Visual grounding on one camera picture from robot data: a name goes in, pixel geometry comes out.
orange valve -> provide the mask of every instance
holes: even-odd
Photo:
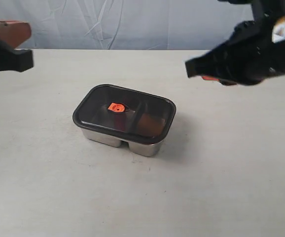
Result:
[[[121,113],[125,111],[125,106],[122,104],[111,103],[108,107],[108,110],[111,110],[115,113]]]

stainless steel container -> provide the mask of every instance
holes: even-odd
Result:
[[[90,140],[151,157],[158,153],[176,113],[168,99],[114,85],[98,85],[73,114],[74,123]]]

table surface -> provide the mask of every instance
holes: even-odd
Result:
[[[285,77],[188,79],[201,51],[35,50],[0,72],[0,236],[285,236]],[[94,86],[175,102],[160,153],[85,139],[72,113]]]

black lid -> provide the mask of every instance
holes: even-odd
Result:
[[[168,99],[103,84],[86,95],[73,121],[84,129],[150,145],[167,136],[175,113]]]

white backdrop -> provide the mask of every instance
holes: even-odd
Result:
[[[210,49],[251,18],[217,0],[0,0],[0,19],[31,23],[30,48]]]

